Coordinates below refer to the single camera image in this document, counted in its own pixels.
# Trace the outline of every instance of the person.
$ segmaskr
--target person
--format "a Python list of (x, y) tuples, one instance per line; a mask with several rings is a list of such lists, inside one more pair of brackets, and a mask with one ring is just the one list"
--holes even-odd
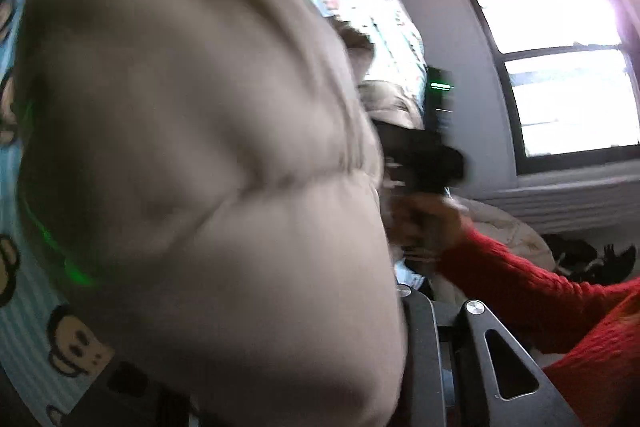
[(612, 286), (573, 283), (485, 237), (460, 207), (432, 194), (394, 198), (390, 239), (415, 245), (416, 216), (439, 222), (438, 251), (412, 255), (468, 297), (480, 299), (514, 333), (544, 353), (566, 353), (545, 374), (585, 427), (638, 424), (640, 278)]
[(309, 0), (26, 0), (13, 76), (22, 233), (101, 343), (224, 425), (386, 425), (382, 156)]

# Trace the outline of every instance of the green light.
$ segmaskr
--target green light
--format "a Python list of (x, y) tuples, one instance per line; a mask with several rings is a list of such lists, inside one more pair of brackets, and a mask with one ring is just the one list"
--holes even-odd
[(95, 281), (82, 273), (70, 259), (65, 259), (65, 273), (74, 283), (81, 286), (93, 286)]
[(24, 110), (24, 119), (26, 123), (31, 123), (33, 121), (33, 100), (30, 100), (27, 104), (27, 109)]
[(60, 248), (60, 245), (55, 241), (55, 239), (53, 239), (49, 230), (47, 230), (46, 227), (35, 216), (35, 214), (31, 210), (31, 207), (29, 206), (29, 203), (27, 203), (27, 201), (24, 198), (22, 198), (22, 204), (24, 206), (24, 209), (27, 215), (29, 216), (33, 224), (36, 226), (36, 228), (42, 235), (42, 240), (49, 246), (51, 250), (55, 251), (56, 253), (59, 253), (65, 258), (64, 268), (65, 268), (66, 276), (69, 277), (69, 279), (71, 279), (74, 283), (78, 285), (93, 286), (95, 284), (95, 280), (89, 277), (87, 274), (82, 273), (78, 269), (78, 267), (68, 258), (68, 256), (66, 256), (66, 254), (63, 253), (62, 248)]

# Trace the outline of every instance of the cartoon monkey face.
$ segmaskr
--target cartoon monkey face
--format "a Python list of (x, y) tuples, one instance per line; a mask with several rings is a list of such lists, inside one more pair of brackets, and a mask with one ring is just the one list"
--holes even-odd
[(62, 422), (65, 419), (65, 414), (53, 405), (47, 405), (47, 416), (54, 427), (62, 427)]
[(60, 305), (51, 313), (47, 336), (51, 345), (49, 363), (66, 377), (95, 377), (113, 356), (113, 350), (100, 343), (67, 305)]
[(9, 22), (11, 22), (14, 11), (14, 4), (10, 0), (5, 0), (0, 3), (0, 44), (2, 44), (9, 34)]
[(335, 14), (340, 9), (340, 2), (338, 0), (320, 0), (327, 11), (331, 14)]
[(0, 146), (12, 144), (17, 139), (17, 119), (12, 105), (14, 103), (14, 78), (7, 73), (7, 79), (0, 84)]
[(20, 266), (20, 254), (8, 235), (0, 235), (0, 307), (7, 304), (15, 292), (15, 273)]

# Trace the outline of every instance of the beige puffer jacket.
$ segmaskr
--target beige puffer jacket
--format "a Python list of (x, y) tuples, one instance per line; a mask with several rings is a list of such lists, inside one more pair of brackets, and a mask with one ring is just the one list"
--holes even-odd
[(308, 0), (28, 0), (15, 79), (23, 228), (101, 340), (227, 425), (385, 425), (382, 163)]

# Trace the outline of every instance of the gray wall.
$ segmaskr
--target gray wall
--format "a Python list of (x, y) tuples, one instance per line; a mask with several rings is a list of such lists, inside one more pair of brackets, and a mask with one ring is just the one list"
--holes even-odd
[(466, 188), (515, 185), (513, 143), (489, 45), (469, 0), (402, 0), (424, 41), (427, 63), (455, 86), (449, 139), (470, 160)]

